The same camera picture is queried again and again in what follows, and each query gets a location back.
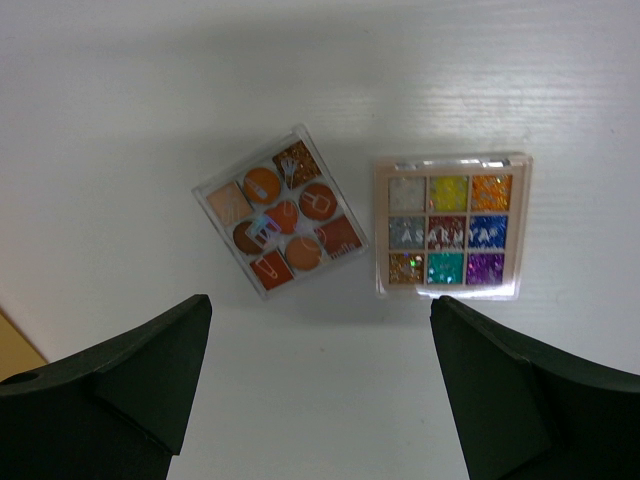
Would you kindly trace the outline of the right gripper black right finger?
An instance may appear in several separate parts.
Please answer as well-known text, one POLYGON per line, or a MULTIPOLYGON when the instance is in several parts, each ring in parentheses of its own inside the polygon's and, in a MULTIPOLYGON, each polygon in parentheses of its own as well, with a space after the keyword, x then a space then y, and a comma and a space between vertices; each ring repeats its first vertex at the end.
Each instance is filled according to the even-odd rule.
POLYGON ((448 296, 432 302, 430 322, 470 478, 638 478, 637 375, 448 296))

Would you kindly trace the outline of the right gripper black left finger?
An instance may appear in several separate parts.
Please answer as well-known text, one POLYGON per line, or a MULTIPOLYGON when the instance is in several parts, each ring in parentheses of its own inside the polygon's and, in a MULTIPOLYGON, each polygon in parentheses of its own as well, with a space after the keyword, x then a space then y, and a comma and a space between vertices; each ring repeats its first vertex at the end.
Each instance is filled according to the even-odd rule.
POLYGON ((210 329, 194 295, 128 332, 1 383, 4 479, 164 479, 210 329))

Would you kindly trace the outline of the orange drawer organizer box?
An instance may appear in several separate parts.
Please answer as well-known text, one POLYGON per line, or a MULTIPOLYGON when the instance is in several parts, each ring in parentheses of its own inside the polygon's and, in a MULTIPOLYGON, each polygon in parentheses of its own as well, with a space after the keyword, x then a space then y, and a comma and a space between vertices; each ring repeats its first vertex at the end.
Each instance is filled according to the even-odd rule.
POLYGON ((49 363, 46 357, 11 319, 4 307, 1 307, 0 334, 1 380, 49 363))

